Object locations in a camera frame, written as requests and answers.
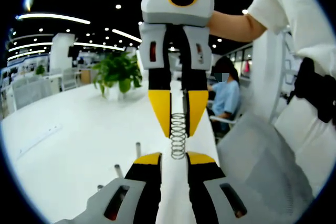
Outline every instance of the power strip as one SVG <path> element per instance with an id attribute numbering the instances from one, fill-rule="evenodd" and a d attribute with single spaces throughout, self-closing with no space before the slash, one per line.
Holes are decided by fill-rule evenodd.
<path id="1" fill-rule="evenodd" d="M 30 149 L 41 143 L 43 140 L 45 140 L 47 137 L 55 134 L 57 131 L 61 129 L 61 125 L 55 125 L 53 127 L 50 127 L 46 132 L 41 134 L 39 137 L 29 141 L 29 144 L 23 148 L 20 149 L 18 153 L 17 160 L 19 160 L 24 154 L 26 154 Z"/>

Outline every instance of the green plant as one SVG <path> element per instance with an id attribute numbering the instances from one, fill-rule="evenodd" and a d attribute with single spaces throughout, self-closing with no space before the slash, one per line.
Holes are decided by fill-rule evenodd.
<path id="1" fill-rule="evenodd" d="M 129 57 L 127 52 L 110 53 L 92 68 L 98 70 L 93 82 L 96 88 L 99 85 L 103 97 L 105 90 L 112 88 L 117 82 L 122 93 L 130 90 L 131 82 L 135 88 L 141 87 L 142 76 L 136 55 Z"/>
<path id="2" fill-rule="evenodd" d="M 35 74 L 37 75 L 42 75 L 44 74 L 45 70 L 44 70 L 44 67 L 42 65 L 39 65 L 37 68 L 36 68 L 36 71 L 35 71 Z"/>

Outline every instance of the white sleeve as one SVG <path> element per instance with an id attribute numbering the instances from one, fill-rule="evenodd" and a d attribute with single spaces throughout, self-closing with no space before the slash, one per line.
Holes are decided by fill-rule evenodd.
<path id="1" fill-rule="evenodd" d="M 288 24 L 284 8 L 278 0 L 253 0 L 248 14 L 275 34 Z"/>

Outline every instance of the light blue shirt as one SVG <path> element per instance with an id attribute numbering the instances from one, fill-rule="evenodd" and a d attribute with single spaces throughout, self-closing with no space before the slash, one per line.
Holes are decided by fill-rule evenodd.
<path id="1" fill-rule="evenodd" d="M 212 111 L 215 115 L 223 114 L 224 112 L 231 113 L 232 119 L 240 105 L 240 90 L 237 81 L 219 82 L 212 86 L 216 92 L 215 100 L 212 105 Z M 227 129 L 226 123 L 221 123 L 222 129 Z"/>

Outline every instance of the robotic gripper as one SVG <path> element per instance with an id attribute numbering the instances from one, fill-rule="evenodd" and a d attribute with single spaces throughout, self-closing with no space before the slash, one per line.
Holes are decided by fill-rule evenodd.
<path id="1" fill-rule="evenodd" d="M 206 71 L 211 49 L 206 27 L 214 0 L 142 0 L 139 51 L 149 71 L 149 97 L 166 137 L 171 134 L 170 42 L 180 50 L 187 136 L 193 136 L 208 100 Z"/>

